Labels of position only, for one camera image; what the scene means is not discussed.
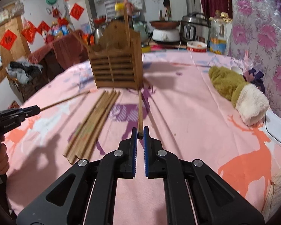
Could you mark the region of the left human hand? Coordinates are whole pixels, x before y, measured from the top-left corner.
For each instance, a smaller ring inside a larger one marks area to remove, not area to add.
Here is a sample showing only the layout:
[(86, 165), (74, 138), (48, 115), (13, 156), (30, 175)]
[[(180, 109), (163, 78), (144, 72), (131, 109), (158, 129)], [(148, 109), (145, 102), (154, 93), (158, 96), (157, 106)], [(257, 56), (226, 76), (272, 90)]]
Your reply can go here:
[(9, 157), (7, 155), (7, 147), (4, 144), (5, 136), (2, 135), (0, 137), (0, 175), (6, 174), (6, 172), (9, 170)]

